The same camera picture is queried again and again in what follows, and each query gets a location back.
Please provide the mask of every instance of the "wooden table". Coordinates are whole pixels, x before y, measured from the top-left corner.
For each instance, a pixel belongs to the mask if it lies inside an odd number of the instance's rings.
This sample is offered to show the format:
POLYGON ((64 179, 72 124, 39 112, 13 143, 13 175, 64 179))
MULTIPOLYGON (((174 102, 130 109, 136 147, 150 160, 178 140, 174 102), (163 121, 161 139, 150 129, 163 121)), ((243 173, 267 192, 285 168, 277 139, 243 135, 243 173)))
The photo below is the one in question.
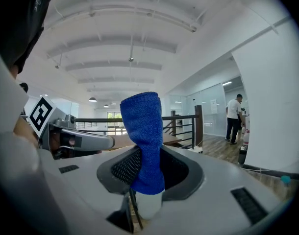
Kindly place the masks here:
MULTIPOLYGON (((115 135, 112 136, 116 143, 114 145, 114 147, 110 148, 109 150, 116 150, 122 147, 126 147, 129 145, 135 145, 135 143, 129 138, 128 134, 123 134, 123 135, 115 135)), ((167 133, 163 133, 163 143, 165 145, 172 145, 174 143, 178 143, 180 142, 182 139, 174 137, 172 135, 169 135, 167 133)))

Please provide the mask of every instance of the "person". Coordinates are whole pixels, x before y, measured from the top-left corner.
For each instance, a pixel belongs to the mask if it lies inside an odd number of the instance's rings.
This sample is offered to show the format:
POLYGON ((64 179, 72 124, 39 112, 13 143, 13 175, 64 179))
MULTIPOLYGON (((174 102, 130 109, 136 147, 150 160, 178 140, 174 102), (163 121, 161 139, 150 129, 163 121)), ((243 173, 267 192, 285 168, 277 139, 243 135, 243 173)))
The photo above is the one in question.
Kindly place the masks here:
MULTIPOLYGON (((21 88, 25 91, 25 93, 28 92, 28 85, 27 83, 21 83, 20 84, 21 88)), ((23 110, 21 111, 21 114, 22 116, 26 116, 26 113, 25 113, 25 109, 23 108, 23 110)))
POLYGON ((230 100, 226 107, 227 113, 227 135, 226 140, 230 141, 230 144, 236 144, 236 137, 239 129, 238 116, 241 119, 242 124, 244 124, 244 119, 241 110, 242 95, 238 94, 236 99, 230 100))
MULTIPOLYGON (((0 56, 16 79, 44 30, 50 0, 5 0, 0 6, 0 56)), ((18 118, 14 133, 35 147, 38 142, 29 124, 18 118)))

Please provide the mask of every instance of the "person's hand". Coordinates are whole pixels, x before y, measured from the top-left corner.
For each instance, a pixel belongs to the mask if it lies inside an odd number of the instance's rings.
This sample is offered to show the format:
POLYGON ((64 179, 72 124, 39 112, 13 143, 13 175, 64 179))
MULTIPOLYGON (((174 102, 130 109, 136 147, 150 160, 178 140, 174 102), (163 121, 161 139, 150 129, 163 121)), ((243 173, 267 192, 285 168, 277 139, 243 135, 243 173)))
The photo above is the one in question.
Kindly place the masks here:
POLYGON ((22 117, 19 117, 13 132, 17 136, 26 138, 35 148, 39 147, 32 127, 22 117))

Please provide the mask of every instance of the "window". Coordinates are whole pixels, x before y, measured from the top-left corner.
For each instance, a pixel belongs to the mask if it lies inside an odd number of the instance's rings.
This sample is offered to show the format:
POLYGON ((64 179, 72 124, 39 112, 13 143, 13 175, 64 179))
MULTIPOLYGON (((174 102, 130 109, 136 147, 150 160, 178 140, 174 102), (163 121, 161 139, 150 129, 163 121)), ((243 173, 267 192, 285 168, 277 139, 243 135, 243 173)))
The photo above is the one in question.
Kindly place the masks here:
MULTIPOLYGON (((122 118, 120 112, 107 112, 107 118, 122 118)), ((126 133, 124 123, 107 123, 108 135, 122 135, 126 133)))

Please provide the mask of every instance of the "blue cloth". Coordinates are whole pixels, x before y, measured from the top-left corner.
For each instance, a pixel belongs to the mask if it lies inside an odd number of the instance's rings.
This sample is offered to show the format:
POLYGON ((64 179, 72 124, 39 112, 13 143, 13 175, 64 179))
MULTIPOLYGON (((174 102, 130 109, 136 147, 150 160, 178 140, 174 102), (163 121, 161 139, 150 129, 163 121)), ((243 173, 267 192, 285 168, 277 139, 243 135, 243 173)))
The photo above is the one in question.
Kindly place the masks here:
POLYGON ((130 139, 142 151, 142 167, 131 188, 155 195, 165 189, 160 170, 160 147, 163 144, 161 103, 155 92, 141 93, 121 102, 122 119, 130 139))

